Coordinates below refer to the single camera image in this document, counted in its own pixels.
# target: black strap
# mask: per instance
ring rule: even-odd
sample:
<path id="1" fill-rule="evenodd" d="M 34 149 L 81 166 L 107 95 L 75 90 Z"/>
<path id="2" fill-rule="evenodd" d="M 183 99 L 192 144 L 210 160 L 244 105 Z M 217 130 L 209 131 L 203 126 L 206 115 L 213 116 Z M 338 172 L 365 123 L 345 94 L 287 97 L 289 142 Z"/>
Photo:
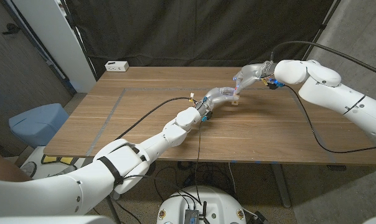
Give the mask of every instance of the black strap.
<path id="1" fill-rule="evenodd" d="M 114 186 L 123 183 L 123 177 L 120 176 L 118 169 L 116 169 L 116 167 L 113 165 L 113 163 L 108 158 L 103 156 L 103 157 L 99 158 L 98 160 L 101 161 L 104 165 L 106 165 L 106 167 L 112 173 L 113 177 L 115 178 Z"/>

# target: person's arm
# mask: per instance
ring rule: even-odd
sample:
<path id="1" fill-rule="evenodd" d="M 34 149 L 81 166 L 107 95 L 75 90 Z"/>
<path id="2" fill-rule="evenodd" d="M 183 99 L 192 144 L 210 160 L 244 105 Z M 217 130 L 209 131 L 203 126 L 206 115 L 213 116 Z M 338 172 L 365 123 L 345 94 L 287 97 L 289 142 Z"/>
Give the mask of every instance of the person's arm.
<path id="1" fill-rule="evenodd" d="M 32 180 L 12 162 L 0 156 L 0 180 L 10 182 L 23 182 Z"/>

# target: white power outlet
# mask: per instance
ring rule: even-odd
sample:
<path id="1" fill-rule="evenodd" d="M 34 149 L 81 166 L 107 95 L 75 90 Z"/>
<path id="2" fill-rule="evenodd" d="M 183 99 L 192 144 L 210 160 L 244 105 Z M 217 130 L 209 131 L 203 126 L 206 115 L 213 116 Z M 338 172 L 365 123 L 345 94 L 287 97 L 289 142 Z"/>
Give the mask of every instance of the white power outlet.
<path id="1" fill-rule="evenodd" d="M 120 61 L 109 61 L 105 65 L 106 71 L 108 72 L 125 72 L 128 67 L 128 62 Z"/>

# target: black backdrop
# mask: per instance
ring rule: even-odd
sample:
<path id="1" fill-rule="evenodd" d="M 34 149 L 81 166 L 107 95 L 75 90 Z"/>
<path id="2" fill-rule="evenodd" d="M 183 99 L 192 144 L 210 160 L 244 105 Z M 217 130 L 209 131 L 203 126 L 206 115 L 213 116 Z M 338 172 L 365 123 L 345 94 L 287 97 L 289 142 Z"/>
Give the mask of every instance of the black backdrop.
<path id="1" fill-rule="evenodd" d="M 333 0 L 69 0 L 98 76 L 109 60 L 130 66 L 262 63 L 288 40 L 312 41 Z M 301 59 L 308 47 L 275 55 Z"/>

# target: wooden table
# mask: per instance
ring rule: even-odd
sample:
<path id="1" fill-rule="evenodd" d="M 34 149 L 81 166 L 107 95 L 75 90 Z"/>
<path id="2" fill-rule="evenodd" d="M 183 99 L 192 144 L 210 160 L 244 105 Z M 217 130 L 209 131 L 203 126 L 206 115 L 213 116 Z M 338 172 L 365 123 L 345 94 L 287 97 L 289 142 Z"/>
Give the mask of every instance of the wooden table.
<path id="1" fill-rule="evenodd" d="M 131 67 L 105 72 L 44 150 L 50 156 L 93 157 L 140 117 L 165 100 L 211 88 L 235 86 L 240 68 Z M 366 135 L 334 111 L 303 102 L 322 143 L 346 151 L 372 146 Z M 140 143 L 159 133 L 177 113 L 192 106 L 177 100 L 160 107 L 124 136 Z M 376 150 L 333 154 L 319 147 L 296 97 L 288 88 L 269 90 L 256 83 L 241 93 L 238 106 L 226 103 L 202 123 L 200 161 L 271 164 L 376 164 Z M 196 160 L 199 125 L 159 159 Z"/>

